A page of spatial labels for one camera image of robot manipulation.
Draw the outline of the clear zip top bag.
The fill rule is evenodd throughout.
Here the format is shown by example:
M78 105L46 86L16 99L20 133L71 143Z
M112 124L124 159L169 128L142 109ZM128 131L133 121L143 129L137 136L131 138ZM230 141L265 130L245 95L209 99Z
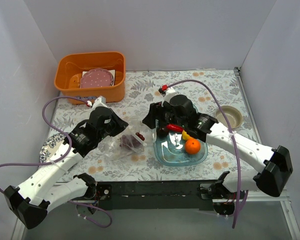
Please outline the clear zip top bag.
M98 144L97 149L110 160L121 159L131 154L139 154L147 146L141 128L141 121L137 118L131 118L124 131L116 136L107 136Z

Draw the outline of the dark red grape bunch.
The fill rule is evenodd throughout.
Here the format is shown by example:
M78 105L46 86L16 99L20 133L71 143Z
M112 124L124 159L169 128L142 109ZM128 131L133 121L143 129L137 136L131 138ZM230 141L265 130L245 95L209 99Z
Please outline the dark red grape bunch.
M120 137L120 147L125 148L138 148L140 147L145 141L145 137L136 132L135 134L124 134Z

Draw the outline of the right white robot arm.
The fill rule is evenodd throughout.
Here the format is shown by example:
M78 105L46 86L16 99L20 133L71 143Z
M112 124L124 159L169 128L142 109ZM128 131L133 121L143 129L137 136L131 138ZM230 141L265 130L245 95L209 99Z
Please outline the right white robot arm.
M217 195L227 199L234 192L260 190L271 197L279 197L290 178L293 167L290 152L279 146L272 148L256 143L228 128L208 114L197 112L185 95L175 95L169 101L152 103L142 120L150 129L168 124L183 127L188 135L210 145L217 146L250 166L247 176L240 178L223 173L215 183Z

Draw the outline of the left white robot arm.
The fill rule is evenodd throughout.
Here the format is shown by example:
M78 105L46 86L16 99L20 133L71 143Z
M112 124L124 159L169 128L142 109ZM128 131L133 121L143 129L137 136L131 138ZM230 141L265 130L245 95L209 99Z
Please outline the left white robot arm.
M97 106L89 118L69 133L55 154L31 177L18 186L8 186L4 196L9 208L27 229L37 227L56 207L76 198L91 200L97 193L96 180L82 173L63 185L55 183L106 137L123 132L128 123L112 109Z

